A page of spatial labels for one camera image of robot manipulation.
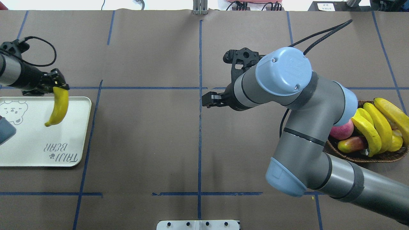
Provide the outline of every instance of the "wicker basket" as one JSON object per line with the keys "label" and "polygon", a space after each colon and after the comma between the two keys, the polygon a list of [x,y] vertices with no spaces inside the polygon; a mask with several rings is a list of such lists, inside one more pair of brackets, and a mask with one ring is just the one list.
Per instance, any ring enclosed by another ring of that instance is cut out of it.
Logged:
{"label": "wicker basket", "polygon": [[[362,108],[364,103],[369,102],[373,104],[373,101],[359,101],[358,102],[358,107]],[[353,152],[353,153],[342,153],[338,151],[337,149],[337,144],[339,140],[332,138],[331,136],[328,137],[328,140],[326,142],[326,147],[325,149],[329,154],[332,154],[334,156],[337,156],[341,159],[349,160],[354,163],[388,163],[388,162],[395,162],[398,161],[402,158],[405,157],[405,155],[408,153],[408,148],[407,147],[402,147],[398,151],[395,152],[389,152],[386,151],[381,154],[377,154],[373,157],[367,157],[365,155],[360,154],[358,151]]]}

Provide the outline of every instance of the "cartoon bear drawing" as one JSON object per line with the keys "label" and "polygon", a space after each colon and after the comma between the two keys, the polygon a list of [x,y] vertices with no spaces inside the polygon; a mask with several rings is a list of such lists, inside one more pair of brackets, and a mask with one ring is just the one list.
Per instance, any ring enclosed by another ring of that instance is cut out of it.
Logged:
{"label": "cartoon bear drawing", "polygon": [[23,115],[27,111],[26,102],[4,101],[0,104],[0,115],[10,123],[19,125],[23,122]]}

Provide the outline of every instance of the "light blue joint cap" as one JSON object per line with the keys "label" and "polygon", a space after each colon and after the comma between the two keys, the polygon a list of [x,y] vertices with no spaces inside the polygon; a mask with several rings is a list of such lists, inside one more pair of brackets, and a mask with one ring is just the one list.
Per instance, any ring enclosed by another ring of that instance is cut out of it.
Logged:
{"label": "light blue joint cap", "polygon": [[264,56],[256,66],[261,88],[276,96],[291,96],[310,82],[311,63],[300,50],[283,47]]}
{"label": "light blue joint cap", "polygon": [[265,178],[271,186],[290,196],[301,197],[307,190],[294,174],[274,158],[271,158]]}
{"label": "light blue joint cap", "polygon": [[337,83],[342,88],[345,97],[344,113],[342,114],[340,120],[334,124],[334,126],[341,126],[346,124],[349,121],[349,119],[351,119],[351,117],[355,115],[358,108],[358,99],[355,93],[353,93],[351,90],[343,87],[339,82],[336,81],[334,82]]}
{"label": "light blue joint cap", "polygon": [[10,139],[16,133],[16,128],[6,118],[0,119],[0,145]]}

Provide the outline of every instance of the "banana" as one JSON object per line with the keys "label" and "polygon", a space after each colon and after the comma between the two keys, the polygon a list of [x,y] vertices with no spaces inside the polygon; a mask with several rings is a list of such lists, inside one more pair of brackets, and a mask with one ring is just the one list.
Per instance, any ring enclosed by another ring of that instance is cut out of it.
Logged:
{"label": "banana", "polygon": [[392,128],[385,116],[371,103],[364,104],[364,110],[371,115],[376,131],[381,137],[382,145],[378,153],[383,153],[392,144]]}
{"label": "banana", "polygon": [[374,124],[373,124],[373,119],[372,119],[371,115],[369,115],[369,113],[368,113],[366,110],[364,110],[363,108],[358,108],[357,111],[356,111],[356,113],[359,114],[359,115],[361,115],[361,116],[363,116],[363,117],[364,117],[365,119],[367,119],[372,125],[374,125]]}
{"label": "banana", "polygon": [[373,127],[373,125],[369,121],[367,121],[363,116],[355,114],[351,118],[351,120],[354,123],[355,127],[357,127],[359,131],[361,131],[361,133],[365,136],[366,140],[368,141],[369,147],[368,157],[372,157],[381,149],[381,137],[379,136],[375,127]]}
{"label": "banana", "polygon": [[375,107],[379,109],[396,124],[399,131],[402,133],[403,143],[405,146],[409,146],[409,117],[394,104],[383,98],[375,98],[373,100]]}
{"label": "banana", "polygon": [[388,151],[389,152],[395,152],[398,151],[403,144],[403,139],[401,136],[401,133],[399,132],[399,130],[393,130],[392,131],[392,144],[389,147]]}
{"label": "banana", "polygon": [[59,124],[68,110],[68,90],[59,87],[53,87],[52,89],[54,92],[54,109],[49,121],[44,124],[46,127]]}

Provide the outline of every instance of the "white tray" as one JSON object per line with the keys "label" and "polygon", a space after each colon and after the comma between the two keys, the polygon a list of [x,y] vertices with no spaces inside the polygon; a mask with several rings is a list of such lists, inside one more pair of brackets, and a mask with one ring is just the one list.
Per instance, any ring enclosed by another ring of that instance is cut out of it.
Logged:
{"label": "white tray", "polygon": [[0,145],[0,166],[71,167],[81,161],[90,99],[69,97],[64,120],[45,127],[53,107],[54,97],[0,97],[0,115],[17,130]]}

